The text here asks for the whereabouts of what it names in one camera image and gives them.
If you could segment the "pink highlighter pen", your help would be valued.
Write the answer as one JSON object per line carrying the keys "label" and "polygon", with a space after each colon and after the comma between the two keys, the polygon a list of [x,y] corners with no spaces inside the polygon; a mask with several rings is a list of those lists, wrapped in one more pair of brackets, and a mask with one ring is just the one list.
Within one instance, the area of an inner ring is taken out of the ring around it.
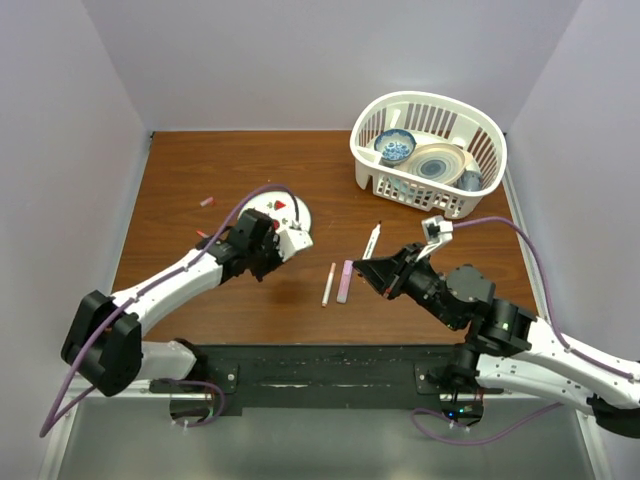
{"label": "pink highlighter pen", "polygon": [[348,300],[351,278],[353,274],[353,261],[345,260],[340,276],[340,282],[336,295],[336,302],[338,304],[345,304]]}

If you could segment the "white peach-tipped pen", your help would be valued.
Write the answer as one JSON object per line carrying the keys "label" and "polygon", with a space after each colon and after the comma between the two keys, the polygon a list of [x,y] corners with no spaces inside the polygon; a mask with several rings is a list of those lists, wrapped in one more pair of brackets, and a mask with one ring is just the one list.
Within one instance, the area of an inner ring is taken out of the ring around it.
{"label": "white peach-tipped pen", "polygon": [[334,281],[334,276],[335,276],[335,271],[336,271],[336,263],[332,262],[328,275],[327,275],[327,280],[324,286],[324,290],[323,290],[323,294],[322,294],[322,299],[321,299],[321,307],[322,308],[326,308],[326,306],[329,303],[329,298],[330,298],[330,294],[331,294],[331,289],[332,289],[332,285],[333,285],[333,281]]}

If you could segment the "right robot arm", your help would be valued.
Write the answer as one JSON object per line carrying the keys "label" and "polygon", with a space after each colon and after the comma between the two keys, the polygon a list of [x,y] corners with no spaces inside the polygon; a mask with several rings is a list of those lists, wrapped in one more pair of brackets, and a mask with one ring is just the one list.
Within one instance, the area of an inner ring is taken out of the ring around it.
{"label": "right robot arm", "polygon": [[639,436],[639,365],[607,354],[589,363],[561,345],[549,323],[495,295],[495,285],[470,264],[444,274],[419,243],[390,257],[360,259],[354,269],[381,296],[406,295],[452,330],[463,330],[447,363],[427,374],[449,392],[510,390],[595,418],[598,426]]}

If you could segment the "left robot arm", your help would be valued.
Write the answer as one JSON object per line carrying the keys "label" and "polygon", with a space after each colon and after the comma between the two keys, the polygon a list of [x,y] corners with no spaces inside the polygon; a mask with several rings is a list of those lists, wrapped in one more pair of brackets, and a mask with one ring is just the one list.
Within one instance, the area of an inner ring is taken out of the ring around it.
{"label": "left robot arm", "polygon": [[255,209],[225,228],[225,238],[200,240],[182,259],[148,280],[80,302],[61,349],[62,359],[104,396],[137,380],[172,379],[185,392],[207,380],[204,357],[184,340],[146,342],[162,319],[195,296],[245,271],[257,279],[282,263],[276,222]]}

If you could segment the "white black-tipped marker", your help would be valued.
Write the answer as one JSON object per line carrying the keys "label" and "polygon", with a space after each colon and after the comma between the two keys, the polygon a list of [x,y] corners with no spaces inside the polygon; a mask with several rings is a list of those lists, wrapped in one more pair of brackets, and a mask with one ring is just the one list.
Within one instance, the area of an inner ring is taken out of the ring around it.
{"label": "white black-tipped marker", "polygon": [[369,236],[366,248],[362,255],[363,260],[368,260],[372,257],[375,247],[377,245],[380,233],[381,233],[381,222],[378,222],[375,225],[375,227],[372,229],[371,234]]}

